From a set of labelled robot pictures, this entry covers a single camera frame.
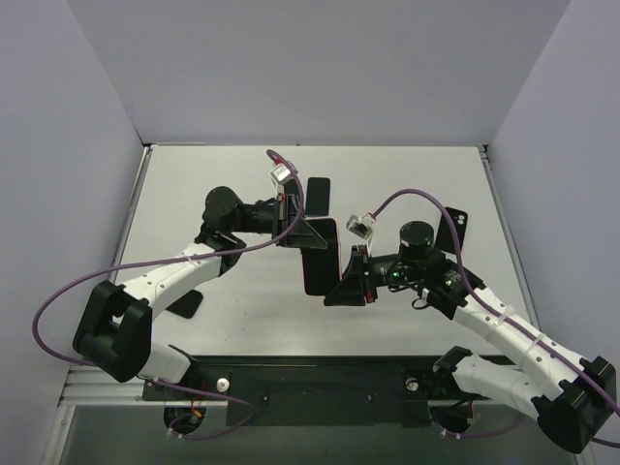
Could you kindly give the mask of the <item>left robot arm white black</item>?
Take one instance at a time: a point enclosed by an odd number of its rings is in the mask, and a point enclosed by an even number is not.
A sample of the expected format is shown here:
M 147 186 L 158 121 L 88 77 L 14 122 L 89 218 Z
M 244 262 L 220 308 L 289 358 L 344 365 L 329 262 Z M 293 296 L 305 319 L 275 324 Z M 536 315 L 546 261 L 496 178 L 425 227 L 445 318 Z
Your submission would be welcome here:
M 246 251 L 239 233 L 268 233 L 276 245 L 326 249 L 328 242 L 301 213 L 298 195 L 283 193 L 253 204 L 229 187 L 205 198 L 197 237 L 175 263 L 155 267 L 116 285 L 99 283 L 91 292 L 73 340 L 74 350 L 120 383 L 134 377 L 159 379 L 175 397 L 186 399 L 199 387 L 188 355 L 152 340 L 154 320 L 187 299 L 200 284 L 224 275 Z

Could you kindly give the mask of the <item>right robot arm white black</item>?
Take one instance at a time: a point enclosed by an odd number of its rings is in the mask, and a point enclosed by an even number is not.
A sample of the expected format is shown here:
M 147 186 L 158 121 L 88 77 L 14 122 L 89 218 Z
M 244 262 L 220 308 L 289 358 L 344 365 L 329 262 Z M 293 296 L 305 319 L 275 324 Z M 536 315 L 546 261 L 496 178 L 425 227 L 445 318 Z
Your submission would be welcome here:
M 353 247 L 324 304 L 364 306 L 376 301 L 381 287 L 414 291 L 423 305 L 470 329 L 513 364 L 501 366 L 453 347 L 433 366 L 439 393 L 462 391 L 500 402 L 534 420 L 556 446 L 581 453 L 617 406 L 613 365 L 567 349 L 519 317 L 478 276 L 459 270 L 435 246 L 429 224 L 409 222 L 399 239 L 394 255 L 373 257 L 366 246 Z

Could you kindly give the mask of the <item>blue phone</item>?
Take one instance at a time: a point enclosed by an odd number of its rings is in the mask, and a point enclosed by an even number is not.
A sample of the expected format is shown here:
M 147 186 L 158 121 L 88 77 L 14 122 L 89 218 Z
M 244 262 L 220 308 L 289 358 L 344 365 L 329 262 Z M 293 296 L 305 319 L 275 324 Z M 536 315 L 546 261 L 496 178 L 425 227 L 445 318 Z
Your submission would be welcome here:
M 326 217 L 330 207 L 331 181 L 327 177 L 309 177 L 306 183 L 305 214 Z

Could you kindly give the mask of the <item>black ring phone case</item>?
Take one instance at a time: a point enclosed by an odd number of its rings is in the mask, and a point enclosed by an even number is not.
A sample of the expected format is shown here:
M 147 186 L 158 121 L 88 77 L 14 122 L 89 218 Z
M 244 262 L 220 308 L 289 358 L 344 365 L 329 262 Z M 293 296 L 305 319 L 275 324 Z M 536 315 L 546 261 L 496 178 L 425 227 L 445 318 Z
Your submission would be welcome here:
M 190 320 L 200 308 L 202 300 L 202 293 L 192 290 L 173 302 L 167 308 L 167 311 L 183 319 Z

